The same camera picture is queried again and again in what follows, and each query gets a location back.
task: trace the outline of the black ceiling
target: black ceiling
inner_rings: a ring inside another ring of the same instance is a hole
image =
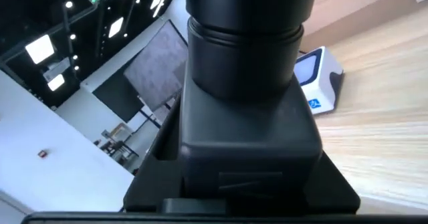
[[[67,1],[72,1],[72,8],[65,7]],[[80,81],[157,19],[150,9],[152,1],[101,0],[92,5],[89,0],[0,0],[0,68],[47,106],[59,106],[79,89]],[[165,0],[157,16],[171,1]],[[108,38],[111,24],[120,17],[124,18],[120,32]],[[25,46],[44,34],[49,34],[55,53],[36,65]],[[65,84],[51,91],[43,73],[64,58],[72,63],[63,73]]]

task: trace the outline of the white wall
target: white wall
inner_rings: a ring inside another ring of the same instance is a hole
[[[20,224],[26,214],[0,199],[0,224]]]
[[[165,17],[174,23],[187,41],[187,20],[189,20],[190,15],[186,11],[186,0],[173,0],[165,12]]]
[[[2,191],[1,188],[0,188],[0,200],[16,208],[19,212],[25,213],[26,215],[31,214],[33,212],[33,210],[30,209],[27,205],[24,205],[17,199],[14,199],[13,197],[9,196],[4,191]]]
[[[56,113],[76,130],[79,130],[90,141],[94,142],[101,139],[104,142],[105,138],[101,135],[102,131],[111,131],[124,121],[109,107],[99,101],[92,92],[141,51],[163,26],[165,21],[165,17],[157,19],[126,47],[101,66],[101,68],[87,77],[80,84],[80,90],[58,107]],[[133,131],[137,131],[145,121],[146,118],[141,113],[136,113],[126,124]]]
[[[3,72],[0,86],[0,191],[32,211],[119,210],[133,176]]]
[[[95,95],[80,89],[55,111],[68,124],[81,132],[91,142],[105,138],[104,130],[112,131],[123,122],[109,107]]]

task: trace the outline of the white device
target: white device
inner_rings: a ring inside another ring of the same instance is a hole
[[[294,74],[313,114],[329,112],[336,107],[344,72],[326,47],[300,56]]]

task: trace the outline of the black device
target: black device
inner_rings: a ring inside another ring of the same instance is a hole
[[[293,75],[313,2],[187,0],[183,92],[124,197],[126,213],[36,213],[24,223],[426,221],[354,215],[360,199],[323,152]]]

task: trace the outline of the screen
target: screen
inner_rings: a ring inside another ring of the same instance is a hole
[[[294,74],[299,84],[308,81],[314,74],[316,55],[310,56],[294,66]]]
[[[186,61],[187,45],[168,21],[137,55],[124,75],[154,111],[183,87]]]
[[[144,106],[138,99],[137,91],[124,76],[125,69],[132,60],[123,65],[93,92],[119,118],[128,122]]]
[[[33,213],[22,224],[137,224],[137,223],[426,223],[424,215],[309,215],[296,217],[222,217],[160,213]]]

